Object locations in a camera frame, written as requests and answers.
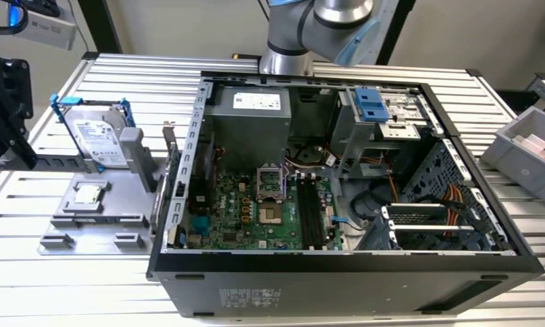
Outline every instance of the motherboard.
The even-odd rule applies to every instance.
[[[188,247],[196,249],[310,249],[304,240],[310,230],[316,227],[303,225],[303,216],[316,220],[323,240],[320,249],[342,250],[339,226],[334,225],[335,200],[330,181],[323,178],[308,180],[315,187],[315,198],[300,198],[299,183],[295,176],[275,173],[220,174],[216,179],[216,196],[208,217],[194,217],[194,234],[188,236]],[[258,196],[260,190],[283,193],[283,198]],[[308,210],[303,213],[307,202]]]

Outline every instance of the blue connector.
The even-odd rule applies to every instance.
[[[354,90],[354,94],[356,106],[362,111],[362,120],[379,123],[387,122],[390,114],[384,102],[382,101],[379,91],[376,89],[363,89],[362,87],[358,87]]]
[[[348,218],[340,218],[338,216],[331,216],[331,221],[336,222],[336,223],[350,223],[350,219]]]

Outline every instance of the ram slot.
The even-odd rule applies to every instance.
[[[315,180],[298,182],[299,218],[302,220],[303,248],[320,250],[324,246],[322,211]]]

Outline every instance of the small chip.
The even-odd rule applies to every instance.
[[[236,233],[224,233],[223,238],[224,238],[224,242],[236,242],[238,241]]]

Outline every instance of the hard drive label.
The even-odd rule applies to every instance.
[[[127,167],[127,161],[114,126],[106,121],[76,119],[82,143],[91,157],[108,168]]]

